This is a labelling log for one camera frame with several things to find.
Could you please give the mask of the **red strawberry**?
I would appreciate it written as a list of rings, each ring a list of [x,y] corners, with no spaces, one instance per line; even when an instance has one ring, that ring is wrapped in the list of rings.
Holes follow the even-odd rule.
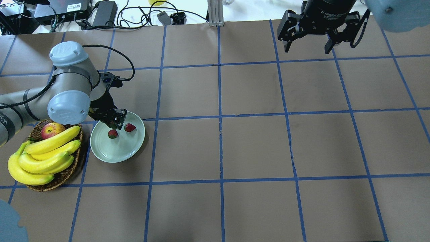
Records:
[[[125,132],[133,132],[136,129],[135,125],[131,124],[131,123],[126,123],[124,126],[124,131]]]
[[[114,129],[112,129],[112,130],[109,130],[108,131],[108,137],[109,137],[109,139],[116,139],[116,138],[118,138],[118,132],[117,132],[117,130],[114,130]]]

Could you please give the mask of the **pale green plate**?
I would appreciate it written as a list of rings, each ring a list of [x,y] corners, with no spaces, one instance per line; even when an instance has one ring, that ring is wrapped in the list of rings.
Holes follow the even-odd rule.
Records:
[[[106,163],[118,163],[135,155],[142,147],[145,139],[143,120],[135,113],[128,112],[124,124],[131,124],[135,129],[126,131],[126,126],[116,130],[116,138],[109,138],[109,128],[99,121],[90,136],[91,151],[99,160]]]

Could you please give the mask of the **red yellow apple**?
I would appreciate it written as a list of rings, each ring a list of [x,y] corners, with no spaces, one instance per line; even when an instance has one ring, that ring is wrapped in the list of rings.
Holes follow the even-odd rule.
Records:
[[[48,139],[66,130],[63,124],[51,122],[45,124],[41,129],[41,138]]]

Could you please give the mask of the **woven wicker basket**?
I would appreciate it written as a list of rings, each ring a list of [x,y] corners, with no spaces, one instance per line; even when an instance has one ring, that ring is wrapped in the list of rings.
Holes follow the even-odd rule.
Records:
[[[40,132],[42,131],[42,127],[45,124],[48,124],[52,122],[52,120],[50,119],[46,119],[46,120],[42,120],[40,122],[38,122],[33,130],[31,131],[31,133],[28,135],[28,137],[26,138],[27,140],[32,140],[32,141],[41,141],[42,140],[42,136],[40,134]],[[37,191],[37,192],[47,192],[47,191],[52,191],[56,188],[59,188],[60,186],[64,185],[69,179],[71,179],[72,176],[74,176],[74,174],[77,171],[77,167],[82,164],[82,159],[81,159],[81,147],[82,147],[82,140],[83,140],[83,128],[81,124],[77,124],[77,126],[79,126],[80,129],[80,133],[78,133],[77,136],[75,136],[75,138],[72,139],[72,141],[75,140],[79,140],[80,141],[80,145],[79,147],[74,151],[74,153],[71,154],[71,157],[74,158],[73,162],[69,165],[69,167],[67,167],[66,169],[64,169],[63,171],[60,171],[58,173],[54,174],[54,179],[44,185],[38,185],[38,186],[34,186],[34,185],[27,185],[26,187],[33,190],[33,191]]]

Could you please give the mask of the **yellow banana bunch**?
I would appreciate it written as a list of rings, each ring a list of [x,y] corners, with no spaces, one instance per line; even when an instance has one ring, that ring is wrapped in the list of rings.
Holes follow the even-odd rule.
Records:
[[[55,173],[63,171],[73,162],[71,154],[79,147],[80,141],[72,139],[80,130],[75,125],[45,140],[25,141],[9,157],[9,174],[24,185],[38,186],[51,182]]]

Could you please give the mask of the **black power adapter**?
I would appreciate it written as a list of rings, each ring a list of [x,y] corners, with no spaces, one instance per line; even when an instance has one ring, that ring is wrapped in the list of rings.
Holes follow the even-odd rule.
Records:
[[[97,12],[95,13],[92,26],[112,27],[117,13],[117,4],[114,1],[99,1],[96,6]]]

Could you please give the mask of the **aluminium frame post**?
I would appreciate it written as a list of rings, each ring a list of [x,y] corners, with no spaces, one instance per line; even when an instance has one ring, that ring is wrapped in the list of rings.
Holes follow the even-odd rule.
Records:
[[[210,27],[224,26],[222,0],[208,0],[208,25]]]

